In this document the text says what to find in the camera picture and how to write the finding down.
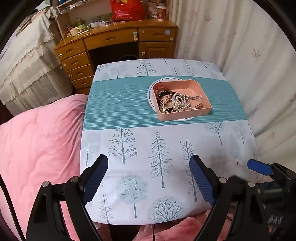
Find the tree print tablecloth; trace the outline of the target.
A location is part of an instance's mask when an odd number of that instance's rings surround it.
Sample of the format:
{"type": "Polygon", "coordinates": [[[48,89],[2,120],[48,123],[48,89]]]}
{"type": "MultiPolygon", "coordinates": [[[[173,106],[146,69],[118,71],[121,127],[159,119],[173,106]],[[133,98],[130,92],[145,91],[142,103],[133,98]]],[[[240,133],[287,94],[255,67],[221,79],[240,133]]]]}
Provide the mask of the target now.
{"type": "Polygon", "coordinates": [[[86,208],[108,225],[167,222],[210,208],[191,175],[198,155],[218,177],[239,176],[257,183],[247,168],[258,150],[243,107],[213,63],[143,59],[97,66],[86,105],[80,169],[101,154],[108,169],[86,208]],[[212,110],[204,116],[160,121],[155,84],[198,82],[212,110]]]}

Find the pink jewelry tray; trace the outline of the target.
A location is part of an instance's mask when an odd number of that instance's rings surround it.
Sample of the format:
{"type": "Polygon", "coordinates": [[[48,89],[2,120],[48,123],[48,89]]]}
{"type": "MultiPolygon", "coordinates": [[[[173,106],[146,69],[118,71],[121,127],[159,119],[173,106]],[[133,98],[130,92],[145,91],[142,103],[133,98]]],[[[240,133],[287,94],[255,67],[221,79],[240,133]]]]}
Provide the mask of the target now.
{"type": "Polygon", "coordinates": [[[152,97],[160,121],[174,121],[204,116],[212,105],[201,85],[192,79],[156,82],[152,86],[152,97]],[[200,95],[204,107],[189,109],[189,96],[200,95]]]}

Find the cream lace covered furniture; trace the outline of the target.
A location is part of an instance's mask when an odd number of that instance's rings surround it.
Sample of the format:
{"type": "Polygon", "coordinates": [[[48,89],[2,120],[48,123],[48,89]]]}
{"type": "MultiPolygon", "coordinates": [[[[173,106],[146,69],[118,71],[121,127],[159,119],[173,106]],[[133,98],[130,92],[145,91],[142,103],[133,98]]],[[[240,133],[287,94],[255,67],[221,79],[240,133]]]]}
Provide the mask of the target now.
{"type": "Polygon", "coordinates": [[[54,48],[60,39],[48,11],[17,28],[1,52],[1,102],[14,116],[70,96],[73,85],[54,48]]]}

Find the wooden desk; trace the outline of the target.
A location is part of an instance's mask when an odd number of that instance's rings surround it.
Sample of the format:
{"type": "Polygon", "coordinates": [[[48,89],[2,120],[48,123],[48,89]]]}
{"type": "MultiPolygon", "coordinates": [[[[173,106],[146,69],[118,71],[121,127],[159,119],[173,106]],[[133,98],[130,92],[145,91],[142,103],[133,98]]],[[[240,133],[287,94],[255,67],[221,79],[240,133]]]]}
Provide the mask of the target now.
{"type": "Polygon", "coordinates": [[[112,22],[62,40],[55,53],[77,93],[88,94],[97,67],[107,63],[173,58],[178,26],[169,20],[112,22]]]}

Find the red plastic bag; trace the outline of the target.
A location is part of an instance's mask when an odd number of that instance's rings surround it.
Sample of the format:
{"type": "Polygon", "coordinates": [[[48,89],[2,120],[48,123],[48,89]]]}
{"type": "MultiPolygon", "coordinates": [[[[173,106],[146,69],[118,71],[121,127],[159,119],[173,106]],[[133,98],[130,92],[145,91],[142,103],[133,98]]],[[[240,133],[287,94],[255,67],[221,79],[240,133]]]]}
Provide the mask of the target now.
{"type": "Polygon", "coordinates": [[[141,1],[110,1],[112,20],[118,21],[140,21],[146,17],[146,11],[141,1]]]}

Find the red paper cup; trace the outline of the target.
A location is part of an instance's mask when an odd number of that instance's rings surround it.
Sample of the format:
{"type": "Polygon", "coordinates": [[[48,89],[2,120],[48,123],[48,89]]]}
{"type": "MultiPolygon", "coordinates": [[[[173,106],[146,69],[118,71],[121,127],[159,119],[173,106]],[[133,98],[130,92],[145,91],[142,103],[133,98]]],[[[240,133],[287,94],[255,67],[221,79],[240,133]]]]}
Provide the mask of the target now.
{"type": "Polygon", "coordinates": [[[157,19],[164,20],[166,17],[166,7],[165,6],[157,6],[157,19]]]}

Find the pink quilt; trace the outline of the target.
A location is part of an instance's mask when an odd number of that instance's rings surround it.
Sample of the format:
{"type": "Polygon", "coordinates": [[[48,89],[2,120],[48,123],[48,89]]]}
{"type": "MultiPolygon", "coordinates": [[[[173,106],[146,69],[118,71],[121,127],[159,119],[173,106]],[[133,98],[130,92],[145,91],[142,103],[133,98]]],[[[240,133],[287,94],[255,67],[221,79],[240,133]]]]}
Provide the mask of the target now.
{"type": "MultiPolygon", "coordinates": [[[[11,197],[21,229],[26,234],[29,217],[38,190],[43,181],[52,184],[63,183],[80,174],[80,149],[82,123],[85,115],[87,96],[76,94],[15,116],[1,125],[1,176],[11,197]]],[[[108,135],[114,130],[94,131],[99,134],[91,150],[91,162],[99,153],[108,152],[108,135]]],[[[137,139],[135,143],[139,157],[120,165],[117,157],[111,157],[111,167],[115,164],[130,171],[135,164],[140,171],[140,158],[148,156],[149,139],[157,128],[131,128],[137,139]]],[[[100,234],[105,235],[109,224],[100,217],[100,197],[96,194],[93,206],[87,204],[88,212],[100,234]]]]}

